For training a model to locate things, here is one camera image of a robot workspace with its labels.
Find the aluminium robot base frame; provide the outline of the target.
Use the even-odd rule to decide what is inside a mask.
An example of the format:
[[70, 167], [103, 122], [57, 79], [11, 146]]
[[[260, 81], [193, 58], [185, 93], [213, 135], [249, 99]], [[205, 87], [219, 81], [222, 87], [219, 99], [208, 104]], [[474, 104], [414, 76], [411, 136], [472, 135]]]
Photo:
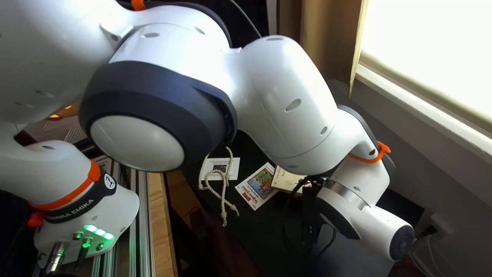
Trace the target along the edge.
[[119, 164], [99, 162], [140, 196], [140, 212], [119, 242], [106, 253], [88, 258], [80, 277], [179, 277], [165, 175]]

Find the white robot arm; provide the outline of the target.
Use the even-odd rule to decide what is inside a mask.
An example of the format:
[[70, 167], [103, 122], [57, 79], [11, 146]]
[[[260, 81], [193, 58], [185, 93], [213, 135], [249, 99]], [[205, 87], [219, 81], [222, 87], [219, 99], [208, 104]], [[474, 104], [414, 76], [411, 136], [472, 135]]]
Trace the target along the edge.
[[177, 169], [246, 132], [283, 169], [329, 176], [317, 196], [339, 232], [389, 259], [409, 252], [412, 226], [377, 204], [392, 178], [388, 146], [334, 99], [296, 39], [236, 47], [200, 4], [0, 0], [0, 181], [40, 212], [42, 264], [110, 250], [140, 207], [74, 144], [17, 142], [71, 102], [106, 155], [140, 170]]

